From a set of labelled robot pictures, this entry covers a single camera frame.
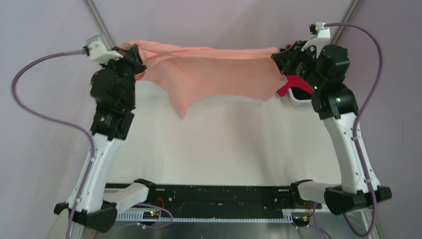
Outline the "salmon pink t-shirt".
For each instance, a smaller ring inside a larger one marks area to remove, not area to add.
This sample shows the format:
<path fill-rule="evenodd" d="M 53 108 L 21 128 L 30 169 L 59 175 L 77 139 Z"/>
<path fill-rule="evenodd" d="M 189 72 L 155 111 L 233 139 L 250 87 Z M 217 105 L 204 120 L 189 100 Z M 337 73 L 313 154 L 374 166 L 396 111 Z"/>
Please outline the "salmon pink t-shirt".
<path fill-rule="evenodd" d="M 146 66 L 135 76 L 166 91 L 183 119 L 190 103 L 228 95 L 267 101 L 284 86 L 283 76 L 271 55 L 277 48 L 222 50 L 209 47 L 180 47 L 153 41 L 128 41 L 123 49 L 136 46 Z"/>

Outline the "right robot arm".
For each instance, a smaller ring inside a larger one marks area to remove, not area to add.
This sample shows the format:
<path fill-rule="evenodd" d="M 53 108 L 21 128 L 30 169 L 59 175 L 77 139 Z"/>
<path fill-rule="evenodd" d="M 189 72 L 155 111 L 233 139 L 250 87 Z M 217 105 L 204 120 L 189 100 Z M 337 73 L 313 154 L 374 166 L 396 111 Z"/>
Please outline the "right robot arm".
<path fill-rule="evenodd" d="M 294 182 L 291 186 L 295 191 L 289 194 L 291 205 L 301 208 L 313 201 L 325 204 L 334 215 L 341 215 L 390 199 L 391 189 L 382 186 L 376 177 L 355 122 L 359 115 L 355 95 L 343 82 L 350 64 L 347 50 L 330 44 L 317 53 L 313 48 L 303 50 L 304 45 L 297 41 L 271 58 L 282 75 L 297 75 L 313 89 L 312 107 L 332 140 L 341 183 Z"/>

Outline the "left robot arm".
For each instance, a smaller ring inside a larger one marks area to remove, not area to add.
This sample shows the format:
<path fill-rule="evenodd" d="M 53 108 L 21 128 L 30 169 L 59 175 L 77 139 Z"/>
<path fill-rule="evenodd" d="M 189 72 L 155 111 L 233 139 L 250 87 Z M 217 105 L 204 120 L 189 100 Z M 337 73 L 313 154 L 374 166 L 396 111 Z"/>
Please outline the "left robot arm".
<path fill-rule="evenodd" d="M 71 223 L 106 233 L 122 212 L 138 203 L 152 207 L 157 201 L 156 192 L 150 189 L 153 183 L 143 179 L 104 194 L 107 177 L 134 118 L 135 77 L 146 67 L 134 45 L 108 50 L 92 43 L 88 50 L 101 66 L 91 79 L 90 94 L 96 101 L 88 132 L 91 146 L 74 192 L 66 202 L 56 204 L 54 213 L 68 210 Z"/>

